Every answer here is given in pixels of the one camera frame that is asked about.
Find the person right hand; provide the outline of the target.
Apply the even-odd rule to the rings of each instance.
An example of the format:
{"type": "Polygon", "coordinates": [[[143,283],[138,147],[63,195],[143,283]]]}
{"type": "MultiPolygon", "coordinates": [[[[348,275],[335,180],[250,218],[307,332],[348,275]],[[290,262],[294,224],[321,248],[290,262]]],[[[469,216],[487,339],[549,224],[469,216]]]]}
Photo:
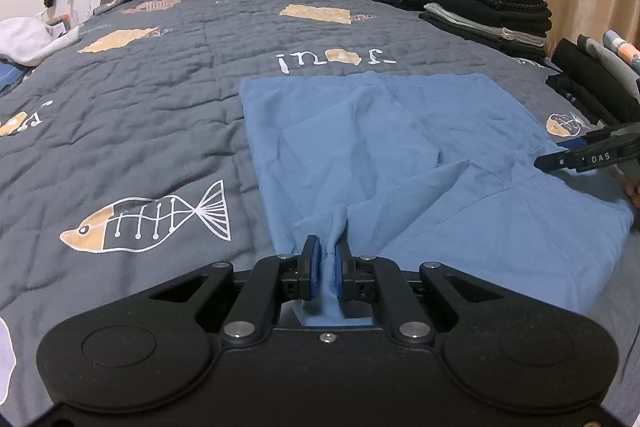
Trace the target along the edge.
{"type": "Polygon", "coordinates": [[[628,196],[632,205],[637,209],[640,208],[640,186],[628,179],[623,179],[623,189],[628,196]]]}

